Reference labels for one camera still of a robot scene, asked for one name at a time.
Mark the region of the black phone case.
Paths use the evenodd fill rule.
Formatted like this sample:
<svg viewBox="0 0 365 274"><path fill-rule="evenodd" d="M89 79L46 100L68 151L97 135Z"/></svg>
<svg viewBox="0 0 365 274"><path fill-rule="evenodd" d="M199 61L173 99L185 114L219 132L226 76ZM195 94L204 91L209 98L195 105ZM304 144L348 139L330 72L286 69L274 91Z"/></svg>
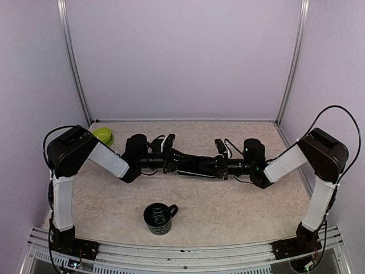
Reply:
<svg viewBox="0 0 365 274"><path fill-rule="evenodd" d="M221 155L218 155L221 157L221 164L220 164L220 172L221 171L224 171L227 167L227 161L226 159L221 156ZM184 176L197 176L197 177L202 177L202 176L199 176L197 173L197 158L199 156L196 156L196 160L194 162L193 165L191 166L183 166L182 168L176 168L176 171L179 175L184 175Z"/></svg>

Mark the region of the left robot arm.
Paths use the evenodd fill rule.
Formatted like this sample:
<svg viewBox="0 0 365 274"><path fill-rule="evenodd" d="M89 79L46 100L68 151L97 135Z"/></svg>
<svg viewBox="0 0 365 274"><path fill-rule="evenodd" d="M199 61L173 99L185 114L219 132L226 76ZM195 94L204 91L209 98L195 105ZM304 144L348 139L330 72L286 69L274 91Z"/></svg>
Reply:
<svg viewBox="0 0 365 274"><path fill-rule="evenodd" d="M175 137L159 137L148 142L145 135L128 138L124 154L120 155L104 144L86 128L63 126L64 132L51 142L43 142L43 157L50 170L50 205L53 211L52 227L61 232L58 246L69 254L76 253L80 242L69 232L75 230L72 219L73 184L83 164L90 160L122 182L131 183L145 168L175 172L192 156L175 150Z"/></svg>

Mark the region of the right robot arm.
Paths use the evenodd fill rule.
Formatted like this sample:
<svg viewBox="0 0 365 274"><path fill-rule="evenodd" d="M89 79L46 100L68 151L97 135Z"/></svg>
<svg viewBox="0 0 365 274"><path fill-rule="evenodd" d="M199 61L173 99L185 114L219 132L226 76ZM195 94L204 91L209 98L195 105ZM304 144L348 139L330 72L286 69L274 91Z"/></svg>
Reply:
<svg viewBox="0 0 365 274"><path fill-rule="evenodd" d="M265 146L258 139L244 141L242 159L230 159L224 142L216 140L216 146L220 155L200 163L200 170L223 179L229 175L249 175L250 181L261 189L308 163L315 174L315 186L301 226L311 232L322 225L349 156L342 142L320 128L313 129L272 160L266 160Z"/></svg>

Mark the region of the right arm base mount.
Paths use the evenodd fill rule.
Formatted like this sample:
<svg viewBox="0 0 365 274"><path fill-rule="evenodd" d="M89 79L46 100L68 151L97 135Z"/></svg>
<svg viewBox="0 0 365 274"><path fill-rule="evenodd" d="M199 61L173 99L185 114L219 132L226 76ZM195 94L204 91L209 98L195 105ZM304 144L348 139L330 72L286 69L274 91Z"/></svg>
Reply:
<svg viewBox="0 0 365 274"><path fill-rule="evenodd" d="M300 223L296 230L296 236L272 242L274 256L276 260L286 259L294 256L314 252L322 248L318 236L319 228L310 231Z"/></svg>

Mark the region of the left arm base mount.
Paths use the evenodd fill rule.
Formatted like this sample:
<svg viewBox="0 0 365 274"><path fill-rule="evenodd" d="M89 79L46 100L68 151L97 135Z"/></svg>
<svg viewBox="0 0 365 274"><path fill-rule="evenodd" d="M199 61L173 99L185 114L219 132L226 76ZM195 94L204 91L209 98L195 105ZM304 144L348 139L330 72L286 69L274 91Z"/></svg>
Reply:
<svg viewBox="0 0 365 274"><path fill-rule="evenodd" d="M97 241L77 238L75 236L75 226L60 231L51 224L50 232L50 248L52 251L78 257L79 259L96 260L100 244Z"/></svg>

